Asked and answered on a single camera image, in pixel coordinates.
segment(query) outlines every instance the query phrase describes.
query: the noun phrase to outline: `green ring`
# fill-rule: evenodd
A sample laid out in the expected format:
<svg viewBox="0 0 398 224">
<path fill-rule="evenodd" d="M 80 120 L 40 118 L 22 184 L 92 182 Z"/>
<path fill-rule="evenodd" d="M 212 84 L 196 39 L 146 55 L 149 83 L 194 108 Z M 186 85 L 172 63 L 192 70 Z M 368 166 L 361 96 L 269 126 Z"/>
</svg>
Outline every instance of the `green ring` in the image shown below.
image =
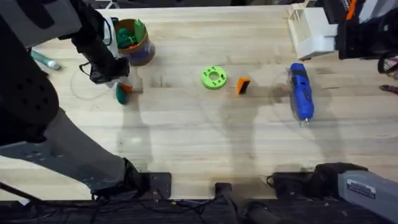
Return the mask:
<svg viewBox="0 0 398 224">
<path fill-rule="evenodd" d="M 218 75 L 218 79 L 212 80 L 210 78 L 211 73 L 216 73 Z M 217 66 L 210 66 L 201 71 L 201 82 L 210 90 L 218 90 L 223 87 L 226 83 L 226 78 L 227 76 L 225 71 Z"/>
</svg>

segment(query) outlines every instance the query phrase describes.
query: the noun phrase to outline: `teal object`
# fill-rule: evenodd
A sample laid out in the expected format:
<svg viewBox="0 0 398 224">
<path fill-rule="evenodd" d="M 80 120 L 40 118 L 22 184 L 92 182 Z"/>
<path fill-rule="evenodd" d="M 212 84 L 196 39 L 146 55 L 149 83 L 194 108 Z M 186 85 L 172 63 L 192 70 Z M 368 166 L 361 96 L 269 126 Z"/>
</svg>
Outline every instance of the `teal object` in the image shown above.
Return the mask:
<svg viewBox="0 0 398 224">
<path fill-rule="evenodd" d="M 201 82 L 209 90 L 218 90 L 226 83 L 226 73 L 221 67 L 210 66 L 201 72 Z"/>
<path fill-rule="evenodd" d="M 126 93 L 122 86 L 120 85 L 120 83 L 118 83 L 118 85 L 116 86 L 116 99 L 118 100 L 118 102 L 122 105 L 125 105 L 127 103 L 127 97 L 128 97 L 128 93 Z"/>
<path fill-rule="evenodd" d="M 145 37 L 145 25 L 139 19 L 134 22 L 134 32 L 136 33 L 137 43 L 141 43 Z"/>
<path fill-rule="evenodd" d="M 120 49 L 127 48 L 137 42 L 135 35 L 130 33 L 126 28 L 118 30 L 116 41 L 118 42 L 118 48 Z"/>
<path fill-rule="evenodd" d="M 58 69 L 61 68 L 61 65 L 59 65 L 56 61 L 54 61 L 51 58 L 48 58 L 48 57 L 38 53 L 35 50 L 31 51 L 30 56 L 32 56 L 32 58 L 34 60 L 44 64 L 48 68 L 51 68 L 51 69 L 54 69 L 54 70 L 58 70 Z"/>
</svg>

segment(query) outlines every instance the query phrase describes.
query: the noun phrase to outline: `blue drill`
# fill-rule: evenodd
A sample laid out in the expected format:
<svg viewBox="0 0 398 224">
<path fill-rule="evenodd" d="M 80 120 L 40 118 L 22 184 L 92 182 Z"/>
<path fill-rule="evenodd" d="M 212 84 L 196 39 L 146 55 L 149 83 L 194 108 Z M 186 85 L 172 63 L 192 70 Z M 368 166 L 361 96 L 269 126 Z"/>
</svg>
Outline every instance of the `blue drill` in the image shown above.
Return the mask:
<svg viewBox="0 0 398 224">
<path fill-rule="evenodd" d="M 290 72 L 292 73 L 297 116 L 308 124 L 308 119 L 312 118 L 314 112 L 310 80 L 302 63 L 293 63 L 290 66 Z"/>
</svg>

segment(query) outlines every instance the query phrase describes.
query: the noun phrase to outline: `wooden table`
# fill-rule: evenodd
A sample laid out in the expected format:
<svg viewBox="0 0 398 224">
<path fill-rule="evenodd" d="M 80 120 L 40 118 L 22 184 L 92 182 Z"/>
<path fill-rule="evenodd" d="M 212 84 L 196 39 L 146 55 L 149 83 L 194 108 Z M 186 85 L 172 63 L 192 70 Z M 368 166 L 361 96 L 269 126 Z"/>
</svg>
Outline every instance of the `wooden table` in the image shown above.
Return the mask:
<svg viewBox="0 0 398 224">
<path fill-rule="evenodd" d="M 352 162 L 398 180 L 398 96 L 378 89 L 394 80 L 375 61 L 337 54 L 305 62 L 316 106 L 301 128 L 290 106 L 286 69 L 295 62 L 285 6 L 123 9 L 105 16 L 140 18 L 156 55 L 131 68 L 137 90 L 122 106 L 114 90 L 95 85 L 78 69 L 86 62 L 70 41 L 52 40 L 36 50 L 63 70 L 43 68 L 60 106 L 85 133 L 140 170 L 173 175 L 174 198 L 205 198 L 215 182 L 235 183 L 244 195 L 265 197 L 275 170 L 312 169 L 324 162 Z M 207 90 L 201 71 L 221 66 L 228 82 Z M 239 77 L 250 77 L 238 96 Z M 0 158 L 0 179 L 45 199 L 88 199 L 74 180 L 24 161 Z M 0 192 L 0 199 L 15 198 Z"/>
</svg>

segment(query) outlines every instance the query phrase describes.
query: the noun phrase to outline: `green donut-shaped toy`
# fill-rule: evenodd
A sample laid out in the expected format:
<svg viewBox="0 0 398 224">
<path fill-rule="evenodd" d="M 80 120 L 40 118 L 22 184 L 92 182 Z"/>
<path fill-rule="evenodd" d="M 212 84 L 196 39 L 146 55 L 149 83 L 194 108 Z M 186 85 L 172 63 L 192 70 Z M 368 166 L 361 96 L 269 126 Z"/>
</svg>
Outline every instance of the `green donut-shaped toy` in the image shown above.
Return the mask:
<svg viewBox="0 0 398 224">
<path fill-rule="evenodd" d="M 218 90 L 225 85 L 226 74 L 222 68 L 210 66 L 201 72 L 201 82 L 207 89 Z"/>
</svg>

